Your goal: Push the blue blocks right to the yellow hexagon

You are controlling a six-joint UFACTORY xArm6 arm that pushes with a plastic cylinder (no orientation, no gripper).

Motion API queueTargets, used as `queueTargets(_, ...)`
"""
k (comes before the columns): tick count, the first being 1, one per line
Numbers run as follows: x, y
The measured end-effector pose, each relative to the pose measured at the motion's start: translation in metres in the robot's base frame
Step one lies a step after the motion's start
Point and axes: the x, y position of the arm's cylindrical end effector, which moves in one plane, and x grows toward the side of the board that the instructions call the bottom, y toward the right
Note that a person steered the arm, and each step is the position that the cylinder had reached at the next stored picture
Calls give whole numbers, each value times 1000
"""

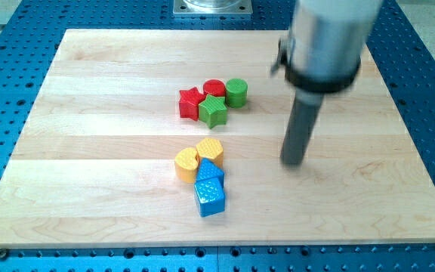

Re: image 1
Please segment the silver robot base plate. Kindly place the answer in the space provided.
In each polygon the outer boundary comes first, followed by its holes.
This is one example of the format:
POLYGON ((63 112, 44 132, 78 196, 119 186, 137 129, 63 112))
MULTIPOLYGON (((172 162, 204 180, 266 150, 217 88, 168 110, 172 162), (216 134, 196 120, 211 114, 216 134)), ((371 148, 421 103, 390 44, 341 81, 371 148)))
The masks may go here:
POLYGON ((251 0, 173 0, 174 15, 252 14, 251 0))

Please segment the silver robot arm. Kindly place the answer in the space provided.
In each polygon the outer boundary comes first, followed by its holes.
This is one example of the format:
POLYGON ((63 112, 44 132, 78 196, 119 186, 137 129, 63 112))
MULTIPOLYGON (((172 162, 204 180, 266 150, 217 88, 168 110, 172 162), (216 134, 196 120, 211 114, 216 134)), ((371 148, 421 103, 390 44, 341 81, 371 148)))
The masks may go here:
POLYGON ((314 94, 348 88, 382 4, 382 0, 296 1, 270 73, 283 66, 286 81, 314 94))

